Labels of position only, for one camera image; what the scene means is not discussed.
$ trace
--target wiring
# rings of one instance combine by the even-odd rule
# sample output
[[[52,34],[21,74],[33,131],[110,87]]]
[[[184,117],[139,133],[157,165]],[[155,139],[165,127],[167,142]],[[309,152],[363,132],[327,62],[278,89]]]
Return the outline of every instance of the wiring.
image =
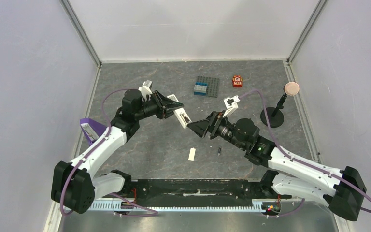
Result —
[[[243,97],[245,97],[245,96],[247,96],[247,95],[249,95],[249,94],[251,94],[251,93],[253,93],[253,92],[257,92],[257,93],[259,94],[259,96],[261,97],[262,108],[264,109],[264,112],[265,112],[265,119],[266,119],[266,121],[267,121],[268,131],[269,131],[270,136],[272,137],[272,139],[273,139],[275,145],[277,146],[277,148],[278,148],[278,149],[279,149],[279,150],[280,150],[280,151],[281,151],[281,152],[282,152],[282,153],[283,153],[283,154],[284,154],[288,159],[290,159],[290,160],[292,160],[292,161],[295,161],[295,162],[298,162],[298,163],[300,163],[300,164],[302,164],[302,165],[305,165],[305,166],[307,166],[307,167],[313,168],[313,169],[315,169],[315,170],[317,170],[317,171],[320,171],[320,172],[322,172],[322,173],[324,173],[324,174],[330,175],[330,173],[329,173],[328,171],[324,170],[324,169],[321,169],[321,168],[318,168],[318,167],[316,167],[316,166],[313,166],[312,164],[309,164],[309,163],[303,162],[303,161],[301,161],[301,160],[299,160],[299,159],[296,159],[295,157],[292,158],[288,153],[286,153],[286,152],[281,148],[279,142],[277,141],[275,135],[274,135],[273,132],[272,132],[272,129],[271,129],[271,126],[270,126],[270,120],[269,120],[269,118],[268,118],[267,107],[266,107],[266,105],[265,105],[265,99],[264,99],[264,96],[262,95],[261,90],[256,89],[256,88],[253,88],[251,91],[248,91],[248,92],[242,94],[242,95],[240,96],[240,99],[243,98]],[[370,197],[369,195],[367,195],[366,193],[364,193],[362,190],[360,190],[358,187],[356,187],[355,185],[353,185],[353,184],[350,183],[349,181],[343,179],[342,177],[340,177],[340,176],[338,176],[338,175],[336,175],[336,174],[332,174],[331,176],[334,177],[334,178],[336,178],[336,179],[338,179],[339,181],[342,181],[343,183],[347,184],[347,185],[350,186],[351,188],[353,188],[355,191],[357,191],[359,194],[361,194],[364,198],[366,198],[366,199],[371,203],[371,197]],[[305,200],[305,199],[302,199],[302,202],[301,202],[301,204],[298,206],[298,208],[302,207],[304,200]],[[371,213],[371,210],[370,210],[370,209],[366,209],[366,208],[363,208],[363,207],[362,207],[361,210],[366,211],[366,212],[368,212],[368,213]],[[281,216],[291,214],[291,213],[294,212],[294,211],[291,211],[291,212],[289,212],[289,213],[283,214],[283,215],[281,215]]]
[[[64,203],[65,203],[65,194],[66,194],[66,189],[70,183],[70,180],[72,179],[73,177],[73,174],[76,172],[76,170],[79,168],[79,166],[83,163],[84,160],[87,159],[87,157],[89,157],[93,151],[95,151],[104,141],[106,141],[105,138],[107,138],[109,135],[110,135],[110,132],[112,131],[112,125],[111,125],[111,121],[109,119],[109,117],[107,116],[106,112],[104,111],[104,103],[106,102],[106,100],[114,93],[117,93],[117,92],[120,92],[120,91],[124,91],[124,90],[129,90],[128,88],[125,88],[125,89],[118,89],[118,90],[115,90],[111,93],[109,93],[104,99],[103,101],[101,102],[101,111],[103,112],[103,116],[105,117],[107,123],[108,123],[108,127],[107,127],[107,132],[106,132],[106,136],[102,138],[102,140],[100,140],[94,147],[92,147],[87,153],[86,155],[76,164],[76,166],[72,169],[71,173],[69,174],[68,178],[66,179],[65,181],[65,184],[63,186],[63,189],[62,189],[62,194],[60,196],[60,212],[63,216],[67,216],[67,215],[70,215],[71,213],[73,213],[73,210],[69,211],[69,212],[65,212],[65,209],[64,209]],[[132,203],[128,200],[126,200],[125,198],[117,195],[116,193],[110,193],[110,195],[112,196],[115,196],[117,198],[120,198],[124,201],[126,201],[127,203],[137,207],[137,208],[140,208],[140,209],[144,209],[144,210],[147,210],[147,211],[150,211],[150,212],[153,212],[151,214],[145,214],[145,215],[126,215],[127,217],[149,217],[149,216],[155,216],[158,214],[158,212],[156,210],[152,210],[152,209],[148,209],[148,208],[145,208],[143,206],[140,206],[136,203]]]

